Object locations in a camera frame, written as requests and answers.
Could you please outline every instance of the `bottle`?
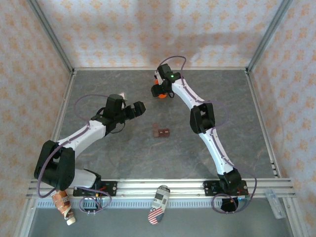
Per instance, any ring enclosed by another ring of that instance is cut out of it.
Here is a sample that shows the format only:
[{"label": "bottle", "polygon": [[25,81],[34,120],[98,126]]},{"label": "bottle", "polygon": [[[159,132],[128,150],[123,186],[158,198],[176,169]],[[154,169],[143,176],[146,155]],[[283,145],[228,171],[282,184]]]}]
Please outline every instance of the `bottle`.
[{"label": "bottle", "polygon": [[71,210],[70,199],[66,191],[55,190],[51,193],[51,198],[57,209],[64,216],[67,221],[67,225],[71,225],[76,222],[74,213]]}]

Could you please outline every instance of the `wall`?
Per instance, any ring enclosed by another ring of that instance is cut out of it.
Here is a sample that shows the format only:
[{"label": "wall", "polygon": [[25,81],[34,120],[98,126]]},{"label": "wall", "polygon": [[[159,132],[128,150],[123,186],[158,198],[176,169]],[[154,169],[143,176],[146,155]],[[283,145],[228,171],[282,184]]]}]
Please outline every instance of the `wall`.
[{"label": "wall", "polygon": [[0,236],[12,236],[69,74],[25,0],[0,1]]},{"label": "wall", "polygon": [[74,67],[245,67],[281,0],[39,2]]},{"label": "wall", "polygon": [[265,124],[284,176],[316,236],[316,6],[294,0],[254,70]]}]

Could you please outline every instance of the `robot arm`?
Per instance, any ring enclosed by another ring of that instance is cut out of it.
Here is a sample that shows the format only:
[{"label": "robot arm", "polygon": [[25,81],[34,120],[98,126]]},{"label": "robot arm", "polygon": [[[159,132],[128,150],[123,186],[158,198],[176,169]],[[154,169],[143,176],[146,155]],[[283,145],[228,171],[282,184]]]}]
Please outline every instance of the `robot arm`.
[{"label": "robot arm", "polygon": [[75,159],[92,143],[111,133],[118,123],[141,116],[146,108],[143,102],[136,102],[133,107],[126,106],[123,97],[110,95],[106,106],[100,109],[85,126],[69,137],[57,142],[44,143],[34,177],[39,178],[43,164],[49,155],[60,145],[64,144],[52,157],[43,173],[42,181],[59,190],[71,187],[85,187],[98,189],[101,176],[90,170],[75,169]]},{"label": "robot arm", "polygon": [[167,64],[158,67],[155,72],[158,84],[152,87],[152,94],[177,94],[191,110],[190,126],[206,144],[216,165],[220,185],[225,192],[234,190],[241,182],[241,176],[229,160],[216,132],[213,105],[203,103],[196,93],[188,86],[180,73],[173,73]]}]

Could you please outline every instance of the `purple cable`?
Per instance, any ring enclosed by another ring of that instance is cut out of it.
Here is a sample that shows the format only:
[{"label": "purple cable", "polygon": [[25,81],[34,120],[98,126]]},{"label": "purple cable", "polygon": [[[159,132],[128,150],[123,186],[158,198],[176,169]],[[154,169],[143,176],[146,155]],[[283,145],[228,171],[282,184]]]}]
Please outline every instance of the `purple cable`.
[{"label": "purple cable", "polygon": [[[107,208],[107,207],[110,205],[110,203],[112,202],[112,197],[111,197],[111,195],[109,195],[108,193],[106,193],[106,192],[104,192],[104,191],[95,190],[95,189],[89,189],[89,188],[84,188],[84,187],[79,187],[79,188],[80,188],[80,189],[87,190],[87,191],[91,191],[91,192],[102,193],[102,194],[105,194],[106,196],[108,196],[108,197],[110,198],[109,202],[108,202],[105,206],[103,206],[102,208],[100,208],[100,209],[97,210],[97,211],[93,211],[94,215],[97,214],[97,213],[100,212],[100,211],[103,211],[103,210],[104,210],[105,208]],[[84,213],[87,213],[87,214],[90,213],[90,211],[84,210],[84,209],[82,208],[82,206],[81,206],[81,203],[83,202],[83,200],[84,200],[85,198],[92,199],[92,200],[94,200],[94,202],[95,202],[98,206],[101,206],[101,204],[98,203],[98,201],[95,200],[93,197],[85,196],[85,197],[83,197],[83,198],[79,201],[79,209],[80,209],[80,211],[82,211],[82,212],[84,212]]]},{"label": "purple cable", "polygon": [[[40,170],[39,177],[38,177],[38,182],[37,182],[37,185],[36,185],[36,193],[37,193],[37,195],[39,196],[39,198],[45,198],[45,197],[49,196],[53,191],[56,190],[56,189],[52,189],[51,191],[49,191],[49,192],[48,192],[47,194],[45,194],[45,195],[41,195],[41,194],[40,194],[40,183],[41,183],[41,179],[42,179],[42,177],[43,177],[44,171],[45,171],[45,169],[46,169],[46,167],[47,167],[49,161],[52,159],[52,157],[53,157],[64,145],[66,145],[66,144],[70,143],[71,141],[73,141],[73,140],[79,138],[80,136],[84,135],[84,134],[89,130],[89,128],[90,128],[89,119],[86,119],[86,118],[80,116],[80,115],[77,113],[77,103],[78,103],[81,99],[83,99],[83,98],[85,98],[85,97],[87,97],[87,96],[101,96],[101,97],[106,97],[106,98],[108,98],[107,95],[88,94],[88,95],[84,95],[84,96],[80,97],[80,98],[75,102],[75,104],[74,104],[74,113],[75,113],[75,115],[76,115],[78,118],[84,120],[84,121],[87,123],[87,126],[86,126],[86,128],[84,129],[84,131],[82,131],[81,133],[77,134],[76,136],[71,137],[68,141],[65,141],[65,142],[63,142],[62,144],[60,144],[60,145],[47,157],[46,161],[45,161],[44,164],[43,164],[43,167],[42,167],[41,170]],[[103,193],[103,194],[109,196],[109,194],[107,194],[107,193],[105,193],[105,192],[102,192],[102,191],[99,191],[99,190],[90,190],[90,191],[98,192],[98,193]]]},{"label": "purple cable", "polygon": [[[236,168],[232,163],[230,163],[230,162],[224,157],[224,155],[222,154],[221,150],[219,149],[218,144],[216,143],[216,140],[214,139],[214,136],[213,136],[213,130],[216,129],[216,128],[225,126],[225,125],[227,124],[228,120],[229,120],[229,112],[228,112],[227,107],[226,107],[225,104],[222,103],[222,102],[219,102],[219,101],[210,101],[210,100],[201,101],[201,100],[198,100],[194,95],[192,95],[192,93],[191,93],[191,92],[187,89],[187,87],[185,86],[185,84],[184,84],[184,78],[183,78],[183,68],[184,68],[185,63],[187,62],[187,58],[184,57],[184,56],[178,56],[178,55],[176,55],[176,56],[171,56],[171,57],[168,57],[168,58],[166,58],[165,60],[163,60],[163,61],[159,64],[159,66],[160,66],[162,63],[164,63],[165,61],[167,61],[168,59],[170,59],[170,58],[183,58],[183,59],[184,59],[184,62],[183,62],[183,64],[182,64],[181,70],[180,70],[181,82],[182,82],[182,85],[183,85],[185,91],[192,97],[192,99],[194,99],[194,100],[195,100],[196,102],[198,102],[198,103],[217,103],[217,104],[220,104],[220,105],[225,109],[225,113],[226,113],[226,120],[225,120],[225,122],[224,122],[223,124],[221,124],[221,125],[218,125],[218,126],[213,127],[213,128],[211,129],[210,135],[212,136],[213,142],[214,142],[214,144],[215,144],[217,150],[220,152],[222,159],[223,159],[227,164],[229,164],[232,168]],[[238,169],[239,169],[239,170],[243,170],[244,172],[250,174],[250,175],[251,175],[252,177],[254,177],[254,179],[255,179],[255,186],[254,186],[253,192],[252,192],[252,194],[251,194],[251,196],[250,196],[250,201],[249,201],[245,206],[243,206],[240,210],[238,210],[238,211],[233,211],[233,212],[219,211],[219,210],[217,210],[217,209],[214,207],[215,198],[218,197],[218,196],[227,196],[227,197],[229,197],[229,198],[233,201],[235,207],[237,207],[237,205],[236,205],[236,202],[235,202],[235,200],[233,199],[233,197],[231,197],[230,195],[228,195],[228,194],[217,194],[217,195],[215,195],[215,196],[212,198],[212,201],[211,201],[212,208],[213,208],[214,211],[216,211],[216,212],[218,212],[218,213],[221,213],[221,214],[234,214],[234,213],[238,213],[238,212],[243,211],[246,207],[248,207],[249,204],[250,204],[250,202],[252,201],[252,198],[253,198],[253,196],[254,196],[254,194],[255,194],[255,192],[256,192],[256,189],[257,189],[257,178],[256,178],[252,173],[250,173],[250,172],[247,171],[247,170],[240,169],[240,168],[238,168]]]}]

